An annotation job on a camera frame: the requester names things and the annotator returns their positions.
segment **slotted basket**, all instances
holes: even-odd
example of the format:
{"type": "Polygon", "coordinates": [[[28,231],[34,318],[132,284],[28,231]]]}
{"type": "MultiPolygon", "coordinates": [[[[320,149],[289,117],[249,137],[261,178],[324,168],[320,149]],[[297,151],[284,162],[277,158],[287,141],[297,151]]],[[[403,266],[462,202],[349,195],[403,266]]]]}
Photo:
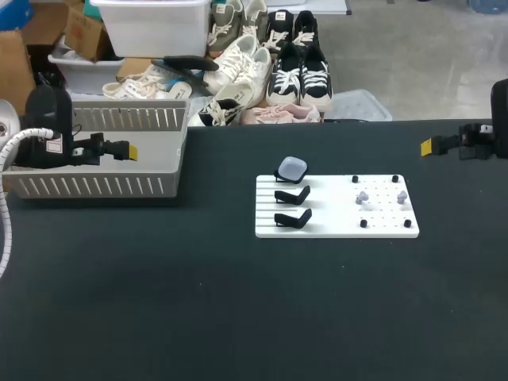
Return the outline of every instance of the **slotted basket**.
{"type": "Polygon", "coordinates": [[[101,157],[99,166],[32,169],[12,166],[3,176],[21,198],[172,198],[177,194],[187,137],[187,101],[73,102],[75,140],[104,132],[128,140],[138,161],[101,157]]]}

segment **white pegboard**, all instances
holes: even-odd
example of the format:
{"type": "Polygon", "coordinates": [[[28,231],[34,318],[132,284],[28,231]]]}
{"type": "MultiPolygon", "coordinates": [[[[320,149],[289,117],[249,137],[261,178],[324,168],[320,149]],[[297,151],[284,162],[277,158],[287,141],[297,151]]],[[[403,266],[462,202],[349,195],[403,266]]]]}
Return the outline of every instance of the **white pegboard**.
{"type": "Polygon", "coordinates": [[[416,238],[420,233],[406,182],[398,175],[358,175],[358,183],[352,175],[306,176],[298,184],[276,182],[273,175],[261,175],[256,179],[256,236],[259,238],[416,238]],[[275,202],[275,191],[299,194],[310,186],[310,194],[303,204],[275,202]],[[369,199],[356,204],[356,197],[363,191],[369,199]],[[397,195],[408,195],[401,205],[397,195]],[[306,209],[312,209],[312,218],[303,229],[275,226],[276,213],[300,218],[306,209]],[[366,228],[360,227],[367,220],[366,228]],[[411,220],[411,227],[404,226],[411,220]]]}

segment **cardboard box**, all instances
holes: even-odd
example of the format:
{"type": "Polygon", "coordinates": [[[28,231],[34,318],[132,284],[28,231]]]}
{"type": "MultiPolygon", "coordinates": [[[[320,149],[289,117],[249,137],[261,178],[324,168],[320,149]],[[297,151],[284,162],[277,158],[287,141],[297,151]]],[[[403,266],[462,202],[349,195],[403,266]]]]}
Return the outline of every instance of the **cardboard box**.
{"type": "Polygon", "coordinates": [[[33,4],[33,17],[22,31],[0,32],[0,99],[25,114],[25,103],[36,84],[34,71],[56,71],[48,54],[67,24],[68,5],[33,4]]]}
{"type": "Polygon", "coordinates": [[[111,49],[104,24],[83,14],[83,4],[69,8],[65,44],[87,60],[101,60],[111,49]]]}
{"type": "Polygon", "coordinates": [[[35,89],[35,81],[21,32],[0,33],[0,57],[0,99],[10,102],[18,115],[25,115],[26,99],[35,89]]]}
{"type": "Polygon", "coordinates": [[[62,3],[33,4],[32,20],[21,31],[33,71],[56,71],[48,54],[64,33],[68,10],[62,3]]]}
{"type": "Polygon", "coordinates": [[[122,81],[127,75],[140,74],[152,64],[157,58],[126,58],[117,73],[117,81],[122,81]]]}

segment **white shoe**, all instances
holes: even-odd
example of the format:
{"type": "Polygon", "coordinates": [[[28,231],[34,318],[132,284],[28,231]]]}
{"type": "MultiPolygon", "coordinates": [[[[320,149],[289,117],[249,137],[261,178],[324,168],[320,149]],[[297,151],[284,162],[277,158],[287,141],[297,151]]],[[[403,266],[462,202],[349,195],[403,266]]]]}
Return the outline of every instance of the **white shoe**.
{"type": "Polygon", "coordinates": [[[251,83],[233,83],[217,93],[214,99],[188,122],[190,127],[230,125],[247,108],[254,95],[251,83]]]}
{"type": "Polygon", "coordinates": [[[102,87],[102,93],[112,99],[172,99],[165,89],[166,86],[160,83],[126,79],[122,83],[107,83],[102,87]]]}
{"type": "Polygon", "coordinates": [[[217,94],[240,74],[244,57],[252,56],[257,50],[257,38],[252,34],[237,38],[214,62],[219,65],[216,71],[207,71],[203,80],[208,83],[208,91],[217,94]]]}
{"type": "Polygon", "coordinates": [[[148,66],[147,69],[140,74],[131,74],[125,77],[125,79],[132,79],[137,82],[155,82],[164,85],[175,78],[177,78],[177,75],[156,65],[148,66]]]}
{"type": "Polygon", "coordinates": [[[261,48],[253,57],[244,57],[244,66],[235,83],[249,82],[254,88],[254,96],[248,108],[260,104],[264,97],[264,90],[270,79],[271,56],[266,48],[261,48]]]}

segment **white storage box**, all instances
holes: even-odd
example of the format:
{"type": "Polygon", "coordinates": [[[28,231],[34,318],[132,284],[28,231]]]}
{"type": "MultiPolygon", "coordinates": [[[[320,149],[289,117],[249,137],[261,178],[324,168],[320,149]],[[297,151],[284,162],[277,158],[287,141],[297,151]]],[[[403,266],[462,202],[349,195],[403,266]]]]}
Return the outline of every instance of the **white storage box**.
{"type": "Polygon", "coordinates": [[[210,0],[90,0],[120,57],[204,56],[210,0]]]}
{"type": "Polygon", "coordinates": [[[98,61],[69,60],[62,57],[66,51],[55,49],[48,56],[48,61],[56,64],[73,93],[100,94],[106,83],[117,82],[116,75],[124,60],[98,61]]]}

